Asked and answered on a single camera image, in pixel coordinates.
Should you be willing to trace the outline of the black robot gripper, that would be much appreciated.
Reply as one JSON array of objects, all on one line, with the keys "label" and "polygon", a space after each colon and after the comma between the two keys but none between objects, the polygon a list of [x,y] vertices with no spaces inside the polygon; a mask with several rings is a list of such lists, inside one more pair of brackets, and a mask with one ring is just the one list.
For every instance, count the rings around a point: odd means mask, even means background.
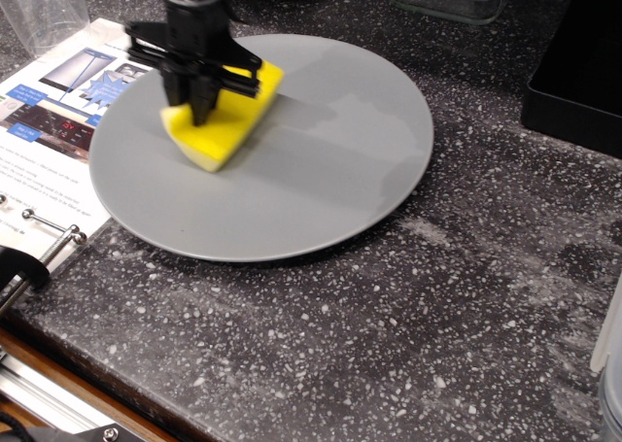
[{"label": "black robot gripper", "polygon": [[162,0],[164,21],[130,21],[131,59],[159,70],[169,106],[189,102],[193,125],[206,123],[221,90],[259,92],[262,60],[237,44],[230,0]]}]

